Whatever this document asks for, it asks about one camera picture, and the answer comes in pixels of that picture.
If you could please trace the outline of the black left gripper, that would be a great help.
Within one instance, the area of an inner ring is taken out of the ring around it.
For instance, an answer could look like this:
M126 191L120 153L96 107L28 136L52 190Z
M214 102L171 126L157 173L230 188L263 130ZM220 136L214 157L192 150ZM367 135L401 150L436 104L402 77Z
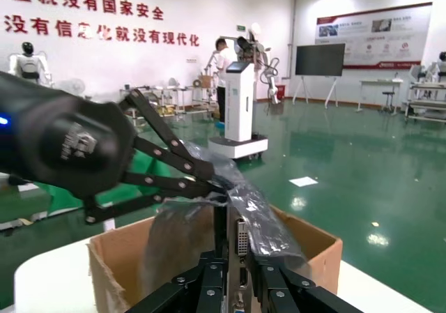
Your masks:
M1 172L70 191L114 188L135 130L114 102L94 103L1 73Z

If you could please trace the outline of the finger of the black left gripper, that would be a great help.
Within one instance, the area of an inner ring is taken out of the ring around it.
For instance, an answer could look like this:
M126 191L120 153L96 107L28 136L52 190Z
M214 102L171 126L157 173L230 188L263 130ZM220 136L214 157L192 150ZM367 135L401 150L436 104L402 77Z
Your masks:
M122 182L128 185L154 188L155 193L143 195L134 199L100 206L95 197L84 199L84 219L87 224L97 224L115 217L126 215L161 204L165 199L183 197L186 199L207 198L210 194L226 194L227 188L218 181L207 181L202 178L170 178L154 175L143 175L126 172Z
M131 90L120 102L120 108L123 111L129 108L136 109L167 147L162 148L136 136L134 139L135 149L200 181L212 179L215 173L213 164L194 158L139 90Z

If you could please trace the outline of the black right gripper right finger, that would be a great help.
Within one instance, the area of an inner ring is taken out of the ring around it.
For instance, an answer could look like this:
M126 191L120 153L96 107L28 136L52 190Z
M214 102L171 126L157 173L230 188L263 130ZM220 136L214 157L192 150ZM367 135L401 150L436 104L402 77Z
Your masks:
M359 312L307 276L301 257L249 257L254 297L262 312Z

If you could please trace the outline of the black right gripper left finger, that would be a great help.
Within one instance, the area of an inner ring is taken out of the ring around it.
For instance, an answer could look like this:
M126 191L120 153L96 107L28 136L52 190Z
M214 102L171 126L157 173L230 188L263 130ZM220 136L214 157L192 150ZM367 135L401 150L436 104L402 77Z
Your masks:
M194 268L175 276L128 312L221 312L227 264L228 260L214 251L204 252Z

